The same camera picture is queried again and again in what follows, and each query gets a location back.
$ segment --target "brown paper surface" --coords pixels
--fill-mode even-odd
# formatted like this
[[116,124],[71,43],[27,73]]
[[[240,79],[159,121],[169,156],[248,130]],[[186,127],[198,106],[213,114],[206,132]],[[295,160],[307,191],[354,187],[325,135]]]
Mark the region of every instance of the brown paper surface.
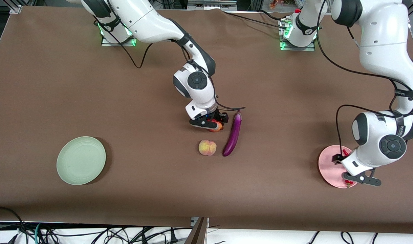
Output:
[[[402,159],[377,169],[381,187],[337,189],[317,166],[338,143],[336,109],[387,109],[389,81],[342,71],[318,47],[281,51],[276,28],[219,10],[160,13],[214,58],[219,101],[247,107],[231,156],[221,156],[230,124],[210,133],[188,123],[190,100],[172,84],[185,63],[175,43],[154,44],[137,69],[122,48],[100,46],[86,10],[24,7],[0,41],[0,206],[25,221],[188,226],[190,216],[209,216],[222,228],[413,233],[413,140]],[[346,28],[329,16],[322,26],[329,57],[364,71]],[[127,49],[140,63],[146,46]],[[358,113],[340,113],[349,148]],[[95,181],[72,186],[56,159],[79,136],[103,142],[108,160]],[[214,156],[197,151],[203,139],[217,143]]]

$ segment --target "eggplant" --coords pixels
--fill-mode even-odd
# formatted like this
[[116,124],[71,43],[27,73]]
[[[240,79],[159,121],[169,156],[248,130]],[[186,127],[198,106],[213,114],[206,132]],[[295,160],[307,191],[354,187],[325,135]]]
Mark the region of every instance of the eggplant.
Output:
[[229,156],[232,151],[234,150],[236,143],[238,141],[239,136],[239,129],[241,128],[241,110],[234,115],[234,120],[232,122],[231,133],[229,134],[228,142],[226,142],[226,146],[223,149],[223,156]]

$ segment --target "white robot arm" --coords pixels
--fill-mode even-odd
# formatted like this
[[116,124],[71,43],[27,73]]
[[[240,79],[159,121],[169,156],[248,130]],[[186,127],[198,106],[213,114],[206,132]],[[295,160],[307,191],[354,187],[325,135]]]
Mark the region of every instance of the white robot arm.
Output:
[[146,0],[81,0],[86,10],[104,28],[103,35],[111,43],[123,43],[130,35],[143,43],[173,41],[191,54],[189,60],[173,76],[173,84],[182,96],[191,98],[186,106],[190,124],[216,130],[218,123],[228,122],[219,113],[210,76],[216,63],[177,22],[162,17]]
[[[288,37],[290,43],[309,45],[322,6],[323,1],[307,0],[300,17],[294,14],[296,24]],[[323,7],[321,18],[326,8]],[[361,65],[374,74],[389,77],[395,84],[397,108],[392,112],[380,111],[386,116],[360,113],[352,123],[358,147],[347,157],[339,154],[333,159],[346,168],[344,179],[380,185],[381,181],[372,177],[374,168],[399,160],[406,152],[406,141],[413,138],[413,115],[407,115],[413,113],[413,61],[407,53],[408,10],[401,0],[335,0],[331,16],[340,25],[357,24],[362,28]],[[365,175],[367,170],[372,171],[370,177]]]

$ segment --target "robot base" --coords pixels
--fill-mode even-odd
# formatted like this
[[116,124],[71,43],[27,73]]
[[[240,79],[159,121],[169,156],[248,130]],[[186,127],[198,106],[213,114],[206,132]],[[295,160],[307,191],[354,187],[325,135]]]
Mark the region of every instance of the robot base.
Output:
[[286,18],[281,18],[281,20],[278,20],[277,23],[279,26],[285,26],[287,28],[287,29],[279,29],[279,41],[280,41],[281,50],[310,51],[310,52],[315,51],[314,40],[316,39],[316,35],[313,41],[309,44],[309,46],[305,46],[305,47],[294,46],[284,37],[288,35],[292,29],[292,20],[290,19],[290,16],[287,16]]
[[[130,37],[124,43],[123,46],[136,46],[137,39]],[[104,37],[101,38],[101,46],[120,46],[118,43],[110,43]]]
[[[351,153],[349,148],[342,146],[342,149],[345,150],[346,153]],[[321,176],[330,185],[341,189],[347,189],[355,186],[357,182],[347,184],[345,179],[342,178],[342,174],[346,172],[346,169],[341,164],[332,162],[333,156],[340,152],[341,148],[339,145],[332,145],[325,148],[319,155],[318,168]]]

